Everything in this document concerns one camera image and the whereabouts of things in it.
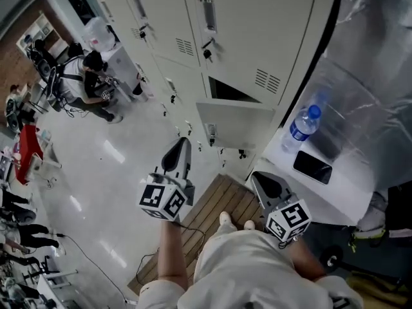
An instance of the black cable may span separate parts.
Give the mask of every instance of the black cable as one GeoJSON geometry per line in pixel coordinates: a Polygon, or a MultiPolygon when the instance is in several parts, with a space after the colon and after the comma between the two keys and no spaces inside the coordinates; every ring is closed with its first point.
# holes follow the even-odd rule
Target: black cable
{"type": "Polygon", "coordinates": [[[69,238],[72,242],[74,242],[74,244],[75,244],[75,245],[77,246],[77,248],[83,253],[83,255],[84,255],[90,262],[92,262],[92,263],[94,264],[94,266],[95,266],[96,268],[98,268],[102,274],[105,275],[105,277],[110,281],[110,283],[113,284],[113,286],[118,290],[118,292],[119,292],[120,294],[122,294],[124,303],[127,303],[127,299],[126,299],[126,297],[124,296],[123,292],[119,289],[119,287],[118,287],[116,284],[114,284],[114,282],[109,278],[109,276],[106,275],[105,272],[104,272],[96,263],[94,263],[92,259],[90,259],[90,257],[88,257],[88,256],[86,255],[86,253],[82,250],[82,248],[79,246],[79,244],[77,244],[72,237],[67,236],[67,235],[65,235],[65,234],[56,234],[56,236],[57,236],[57,237],[61,237],[61,238],[67,237],[67,238],[69,238]]]}
{"type": "MultiPolygon", "coordinates": [[[[177,222],[177,221],[173,221],[172,224],[173,224],[173,225],[176,225],[177,227],[184,228],[184,229],[186,229],[186,230],[192,230],[192,231],[201,232],[202,236],[201,236],[201,243],[200,243],[200,247],[199,247],[199,252],[201,251],[201,247],[203,246],[203,243],[205,242],[206,233],[204,233],[202,230],[197,229],[197,228],[186,227],[185,225],[182,225],[180,222],[177,222]]],[[[142,266],[142,263],[143,263],[144,258],[146,258],[147,256],[154,256],[158,251],[159,251],[159,248],[157,249],[157,251],[156,251],[155,253],[144,255],[144,256],[142,257],[142,259],[140,260],[139,267],[137,268],[137,271],[136,271],[136,280],[137,280],[137,282],[138,282],[139,284],[144,285],[141,281],[139,281],[139,278],[138,278],[138,276],[137,276],[138,273],[139,273],[139,271],[140,271],[140,267],[142,266]]]]}

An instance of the blue bottle cap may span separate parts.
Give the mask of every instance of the blue bottle cap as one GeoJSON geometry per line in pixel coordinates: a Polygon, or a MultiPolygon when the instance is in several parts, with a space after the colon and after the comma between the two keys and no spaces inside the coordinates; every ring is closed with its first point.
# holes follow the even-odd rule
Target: blue bottle cap
{"type": "Polygon", "coordinates": [[[319,106],[310,106],[308,109],[308,117],[311,119],[318,119],[322,115],[322,111],[319,106]]]}

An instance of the tiled floor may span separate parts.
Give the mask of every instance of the tiled floor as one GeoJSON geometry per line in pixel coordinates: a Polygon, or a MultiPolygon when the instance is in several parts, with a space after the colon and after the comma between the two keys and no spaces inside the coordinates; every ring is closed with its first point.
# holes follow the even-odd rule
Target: tiled floor
{"type": "MultiPolygon", "coordinates": [[[[92,114],[70,118],[64,111],[50,111],[41,116],[38,125],[51,132],[62,169],[44,174],[56,177],[52,189],[39,187],[34,192],[50,225],[71,236],[126,297],[136,299],[127,284],[142,256],[156,250],[160,221],[136,207],[135,194],[140,180],[152,171],[162,149],[176,135],[154,100],[123,103],[118,108],[125,119],[113,125],[92,114]]],[[[195,199],[219,172],[216,160],[207,155],[192,158],[189,179],[196,186],[195,199]]],[[[123,308],[121,295],[103,274],[69,239],[63,243],[67,255],[57,258],[57,265],[79,271],[69,280],[86,296],[89,306],[123,308]]]]}

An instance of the open locker door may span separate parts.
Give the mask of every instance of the open locker door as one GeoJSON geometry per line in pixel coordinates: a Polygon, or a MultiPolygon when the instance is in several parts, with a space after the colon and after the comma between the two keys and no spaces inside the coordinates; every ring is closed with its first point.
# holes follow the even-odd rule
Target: open locker door
{"type": "Polygon", "coordinates": [[[209,143],[253,151],[266,138],[275,111],[260,103],[198,100],[196,107],[209,143]]]}

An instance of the wooden board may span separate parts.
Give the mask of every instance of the wooden board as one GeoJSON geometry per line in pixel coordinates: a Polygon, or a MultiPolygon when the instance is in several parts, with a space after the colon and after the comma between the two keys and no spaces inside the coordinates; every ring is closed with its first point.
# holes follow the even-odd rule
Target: wooden board
{"type": "MultiPolygon", "coordinates": [[[[239,229],[247,220],[253,220],[259,225],[260,206],[258,199],[244,186],[229,176],[217,175],[196,205],[186,215],[182,225],[203,231],[206,236],[195,230],[182,228],[183,254],[185,255],[187,277],[191,285],[194,269],[200,250],[219,227],[220,212],[227,211],[232,221],[239,229]]],[[[137,278],[133,278],[128,287],[137,295],[143,285],[157,279],[157,259],[155,254],[140,269],[137,278]]]]}

